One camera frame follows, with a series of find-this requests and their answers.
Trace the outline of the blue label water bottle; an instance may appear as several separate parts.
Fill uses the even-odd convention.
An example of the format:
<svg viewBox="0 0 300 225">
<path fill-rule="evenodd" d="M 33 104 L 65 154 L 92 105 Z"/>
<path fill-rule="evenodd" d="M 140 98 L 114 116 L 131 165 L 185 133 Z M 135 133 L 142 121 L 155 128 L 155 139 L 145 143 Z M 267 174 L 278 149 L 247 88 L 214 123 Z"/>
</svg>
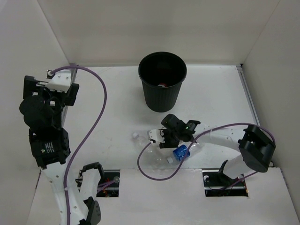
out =
<svg viewBox="0 0 300 225">
<path fill-rule="evenodd" d="M 186 152 L 188 151 L 190 143 L 189 142 L 180 142 L 180 146 L 172 151 L 171 155 L 166 158 L 168 164 L 174 165 L 179 164 Z M 196 154 L 200 153 L 204 147 L 203 143 L 195 142 L 192 144 L 189 152 L 186 155 L 185 159 L 195 156 Z"/>
</svg>

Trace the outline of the clear unlabelled plastic bottle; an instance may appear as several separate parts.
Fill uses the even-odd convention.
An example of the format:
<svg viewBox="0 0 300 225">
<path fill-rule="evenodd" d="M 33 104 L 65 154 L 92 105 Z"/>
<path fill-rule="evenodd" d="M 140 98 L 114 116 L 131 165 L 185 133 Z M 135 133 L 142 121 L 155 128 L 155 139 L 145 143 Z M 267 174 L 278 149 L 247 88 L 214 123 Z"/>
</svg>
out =
<svg viewBox="0 0 300 225">
<path fill-rule="evenodd" d="M 150 143 L 150 140 L 147 137 L 144 137 L 139 133 L 132 134 L 132 141 L 134 143 L 134 150 L 137 154 L 140 154 L 143 148 Z M 148 166 L 153 169 L 168 168 L 166 158 L 153 143 L 146 148 L 140 157 L 140 165 Z"/>
</svg>

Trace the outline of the red label clear bottle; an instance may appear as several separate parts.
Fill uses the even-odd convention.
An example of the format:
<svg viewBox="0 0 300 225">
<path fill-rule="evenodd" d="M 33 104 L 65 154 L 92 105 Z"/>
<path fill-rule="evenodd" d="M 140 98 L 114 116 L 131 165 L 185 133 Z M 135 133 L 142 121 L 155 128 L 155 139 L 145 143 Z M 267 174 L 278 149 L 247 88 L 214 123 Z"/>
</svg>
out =
<svg viewBox="0 0 300 225">
<path fill-rule="evenodd" d="M 160 83 L 157 87 L 165 88 L 165 87 L 167 87 L 167 85 L 164 83 Z"/>
</svg>

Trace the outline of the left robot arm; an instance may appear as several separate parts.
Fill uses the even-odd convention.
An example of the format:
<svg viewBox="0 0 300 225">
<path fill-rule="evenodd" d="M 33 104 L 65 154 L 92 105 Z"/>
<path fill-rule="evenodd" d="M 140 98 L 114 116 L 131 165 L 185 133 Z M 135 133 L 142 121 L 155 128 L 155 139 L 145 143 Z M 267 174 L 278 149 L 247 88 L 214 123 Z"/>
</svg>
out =
<svg viewBox="0 0 300 225">
<path fill-rule="evenodd" d="M 55 75 L 49 82 L 25 76 L 19 110 L 29 127 L 31 153 L 54 193 L 62 225 L 97 225 L 101 220 L 97 189 L 105 182 L 100 163 L 82 168 L 82 183 L 65 178 L 70 162 L 68 132 L 63 128 L 64 108 L 73 106 L 79 85 L 69 75 Z"/>
</svg>

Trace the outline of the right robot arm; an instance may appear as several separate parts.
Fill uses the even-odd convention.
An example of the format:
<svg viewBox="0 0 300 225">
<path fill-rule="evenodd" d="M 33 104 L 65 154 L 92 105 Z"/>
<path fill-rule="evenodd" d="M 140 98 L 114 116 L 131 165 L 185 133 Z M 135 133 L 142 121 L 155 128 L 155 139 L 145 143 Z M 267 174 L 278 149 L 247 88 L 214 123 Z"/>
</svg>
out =
<svg viewBox="0 0 300 225">
<path fill-rule="evenodd" d="M 168 114 L 161 124 L 164 127 L 161 148 L 166 144 L 175 146 L 182 141 L 190 144 L 209 143 L 238 152 L 237 157 L 222 163 L 217 174 L 218 182 L 225 186 L 249 171 L 266 173 L 276 149 L 276 141 L 271 132 L 251 123 L 213 127 L 198 120 L 184 122 L 175 115 Z"/>
</svg>

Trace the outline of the black plastic waste bin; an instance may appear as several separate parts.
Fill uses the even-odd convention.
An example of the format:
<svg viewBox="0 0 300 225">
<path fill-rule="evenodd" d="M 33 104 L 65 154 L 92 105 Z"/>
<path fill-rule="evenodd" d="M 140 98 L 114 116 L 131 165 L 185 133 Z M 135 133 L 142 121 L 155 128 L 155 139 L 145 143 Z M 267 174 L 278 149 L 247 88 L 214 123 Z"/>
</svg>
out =
<svg viewBox="0 0 300 225">
<path fill-rule="evenodd" d="M 187 76 L 187 66 L 182 58 L 173 53 L 154 52 L 141 60 L 138 74 L 146 105 L 155 112 L 164 113 L 176 103 Z M 160 83 L 167 87 L 157 87 Z"/>
</svg>

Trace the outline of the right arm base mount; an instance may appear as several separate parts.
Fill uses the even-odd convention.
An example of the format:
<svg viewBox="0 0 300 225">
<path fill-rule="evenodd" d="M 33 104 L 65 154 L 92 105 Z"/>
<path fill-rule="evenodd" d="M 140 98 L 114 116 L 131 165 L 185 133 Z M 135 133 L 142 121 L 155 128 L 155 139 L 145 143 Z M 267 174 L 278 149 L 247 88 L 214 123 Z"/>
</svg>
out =
<svg viewBox="0 0 300 225">
<path fill-rule="evenodd" d="M 218 170 L 202 170 L 204 192 L 206 197 L 248 197 L 245 181 L 231 179 Z"/>
</svg>

